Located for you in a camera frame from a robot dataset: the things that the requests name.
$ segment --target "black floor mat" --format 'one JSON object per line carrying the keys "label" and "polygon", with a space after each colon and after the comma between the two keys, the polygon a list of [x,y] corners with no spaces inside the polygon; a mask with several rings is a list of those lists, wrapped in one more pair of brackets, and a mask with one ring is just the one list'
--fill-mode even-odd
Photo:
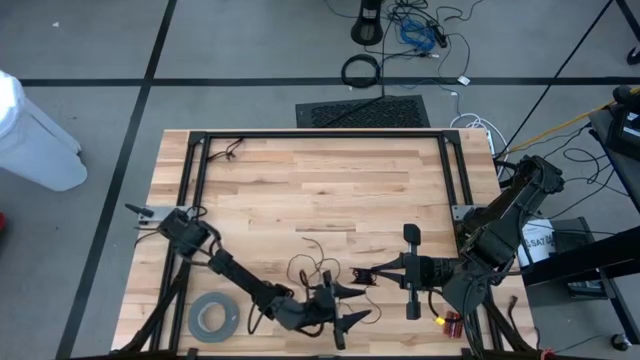
{"label": "black floor mat", "polygon": [[428,128],[429,118],[421,95],[387,96],[344,118],[332,121],[362,103],[347,100],[296,105],[298,128]]}

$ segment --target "black table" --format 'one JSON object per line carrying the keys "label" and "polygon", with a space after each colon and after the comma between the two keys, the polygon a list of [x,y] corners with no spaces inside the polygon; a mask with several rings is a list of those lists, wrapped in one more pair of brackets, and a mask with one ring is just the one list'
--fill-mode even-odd
{"label": "black table", "polygon": [[597,111],[591,114],[589,119],[593,126],[592,134],[595,135],[598,141],[600,141],[600,144],[602,144],[602,148],[620,177],[620,181],[627,190],[627,194],[629,194],[633,205],[635,205],[638,212],[640,212],[640,161],[618,154],[615,151],[609,150],[609,148],[604,145],[607,134],[609,133],[609,127],[613,121],[609,111]]}
{"label": "black table", "polygon": [[[618,154],[604,145],[613,121],[609,111],[597,111],[591,114],[589,119],[593,126],[590,133],[602,145],[631,201],[640,212],[640,161]],[[586,233],[581,236],[588,239],[585,242],[587,245],[536,262],[533,271],[523,275],[525,285],[557,279],[566,282],[601,280],[624,329],[626,339],[632,344],[640,344],[640,329],[633,320],[618,286],[612,281],[616,277],[640,273],[640,226],[596,242],[589,233],[584,219],[568,221],[571,222],[568,228],[585,230]],[[559,235],[562,235],[562,228],[566,222],[553,222],[553,228]]]}

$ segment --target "black floor stripe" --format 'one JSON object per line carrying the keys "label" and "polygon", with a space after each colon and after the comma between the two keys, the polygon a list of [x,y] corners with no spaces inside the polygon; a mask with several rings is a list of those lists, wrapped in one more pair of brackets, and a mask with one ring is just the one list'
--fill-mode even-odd
{"label": "black floor stripe", "polygon": [[[640,85],[640,77],[636,76],[604,76],[604,77],[469,77],[473,85],[496,86],[598,86],[598,85]],[[210,86],[210,87],[242,87],[242,86],[344,86],[339,77],[304,77],[304,78],[158,78],[158,79],[21,79],[25,87],[115,87],[115,86]],[[388,77],[386,85],[434,86],[460,85],[456,78],[437,77]]]}
{"label": "black floor stripe", "polygon": [[71,357],[73,352],[78,331],[82,324],[82,318],[87,308],[89,295],[91,294],[93,281],[95,280],[96,271],[98,270],[98,264],[102,257],[102,250],[107,239],[109,226],[111,225],[113,213],[118,202],[122,182],[127,171],[127,166],[129,165],[133,144],[135,143],[144,108],[147,104],[147,99],[149,98],[151,86],[148,80],[153,79],[153,76],[155,75],[155,71],[160,60],[160,54],[162,53],[162,47],[164,46],[169,25],[171,24],[171,18],[176,7],[176,2],[177,0],[169,0],[167,2],[167,8],[162,18],[162,24],[158,30],[151,58],[147,65],[144,85],[140,88],[140,92],[138,93],[138,98],[136,99],[136,104],[129,120],[129,126],[124,137],[122,147],[120,148],[120,154],[118,155],[116,168],[113,171],[109,190],[107,191],[107,197],[105,198],[104,205],[102,206],[98,226],[93,236],[93,241],[89,248],[89,254],[82,271],[82,276],[80,277],[80,283],[73,299],[73,304],[71,306],[71,311],[69,312],[69,317],[67,318],[64,332],[62,333],[62,338],[60,339],[58,351],[56,352],[56,359],[68,359]]}
{"label": "black floor stripe", "polygon": [[143,86],[144,79],[20,79],[24,87]]}
{"label": "black floor stripe", "polygon": [[624,18],[627,20],[627,23],[629,23],[629,26],[631,27],[633,34],[636,36],[636,39],[638,40],[638,42],[640,42],[640,25],[638,25],[638,20],[636,20],[636,17],[633,16],[631,9],[629,9],[629,5],[627,4],[627,1],[616,0],[616,2],[620,7],[620,11],[622,11],[622,15],[624,15]]}

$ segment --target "yellow cable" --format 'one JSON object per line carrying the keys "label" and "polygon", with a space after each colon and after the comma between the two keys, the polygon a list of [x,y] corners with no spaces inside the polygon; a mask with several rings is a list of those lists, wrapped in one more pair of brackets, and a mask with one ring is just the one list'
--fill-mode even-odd
{"label": "yellow cable", "polygon": [[[637,93],[638,91],[640,91],[640,88],[634,88],[634,89],[632,89],[632,90],[631,90],[631,93],[635,94],[635,93]],[[597,108],[597,109],[591,110],[591,111],[586,112],[586,113],[581,114],[581,115],[578,115],[576,118],[574,118],[574,119],[572,119],[572,120],[569,120],[569,121],[567,121],[567,122],[565,122],[565,123],[563,123],[563,124],[560,124],[560,125],[558,125],[558,126],[556,126],[556,127],[553,127],[553,128],[551,128],[551,129],[549,129],[549,130],[547,130],[547,131],[543,132],[542,134],[540,134],[540,135],[538,135],[538,136],[534,136],[534,137],[532,137],[531,139],[529,139],[529,140],[527,140],[527,141],[523,142],[522,144],[518,144],[518,145],[516,145],[516,146],[512,147],[512,148],[511,148],[511,150],[509,150],[509,152],[506,152],[506,153],[505,153],[505,155],[506,155],[506,154],[510,154],[510,153],[512,153],[512,152],[515,152],[515,151],[517,151],[518,149],[521,149],[521,148],[523,148],[523,147],[525,147],[525,146],[527,146],[527,145],[529,145],[529,144],[531,144],[531,143],[534,143],[534,142],[536,142],[536,141],[538,141],[538,140],[542,139],[543,137],[545,137],[545,136],[547,136],[547,135],[549,135],[549,134],[551,134],[551,133],[554,133],[554,132],[556,132],[556,131],[558,131],[558,130],[562,130],[562,129],[564,129],[564,128],[568,127],[568,126],[571,126],[572,124],[575,124],[576,122],[578,122],[578,121],[580,121],[580,120],[582,120],[582,119],[586,118],[587,116],[591,115],[593,112],[596,112],[596,111],[598,111],[598,110],[602,110],[602,109],[606,108],[607,106],[610,106],[610,105],[611,105],[611,104],[613,104],[613,103],[614,103],[614,101],[612,100],[612,101],[608,102],[606,105],[602,105],[602,106],[600,106],[600,107],[599,107],[599,108]]]}

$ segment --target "floor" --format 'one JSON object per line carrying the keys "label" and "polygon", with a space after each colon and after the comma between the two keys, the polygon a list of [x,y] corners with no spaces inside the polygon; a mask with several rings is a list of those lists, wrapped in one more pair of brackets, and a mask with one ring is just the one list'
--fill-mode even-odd
{"label": "floor", "polygon": [[[329,1],[338,13],[357,12],[355,0]],[[444,3],[431,1],[428,11]],[[535,107],[514,141],[520,143],[610,101],[621,80],[611,77],[640,83],[640,66],[625,62],[637,41],[616,2],[570,56],[609,3],[486,0],[471,20],[445,25],[471,47],[465,73],[471,84],[449,87],[458,97],[428,82],[414,89],[388,85],[387,93],[422,95],[433,127],[449,125],[459,99],[462,112],[481,115],[511,137],[562,68],[562,85]],[[447,4],[468,13],[472,1]],[[629,6],[640,17],[640,3]],[[86,309],[75,346],[65,347],[73,356],[110,349],[136,238],[135,219],[123,204],[144,204],[164,129],[292,128],[297,103],[377,96],[379,88],[339,85],[344,61],[362,52],[349,38],[352,23],[323,0],[0,0],[0,69],[23,80],[27,95],[80,142],[89,170],[82,186],[63,193],[0,171],[0,211],[10,221],[0,238],[0,359],[56,356],[86,262],[95,267],[95,280],[89,297],[76,299]],[[453,39],[441,70],[456,78],[467,53]],[[387,40],[385,51],[401,50],[406,47]],[[385,76],[389,84],[435,77],[443,57],[390,61]],[[546,154],[561,143],[528,153]],[[602,153],[588,135],[572,146]],[[567,177],[594,171],[561,154],[550,159]],[[621,189],[616,176],[611,186]],[[594,189],[573,182],[542,210],[559,212]],[[628,198],[608,190],[562,217],[577,216],[601,231],[640,220]],[[640,303],[634,281],[618,281],[631,306]],[[528,294],[542,347],[603,335],[563,354],[638,358],[638,347],[623,353],[609,346],[608,335],[621,327],[607,301],[572,301],[558,284]],[[631,310],[640,315],[637,305]]]}

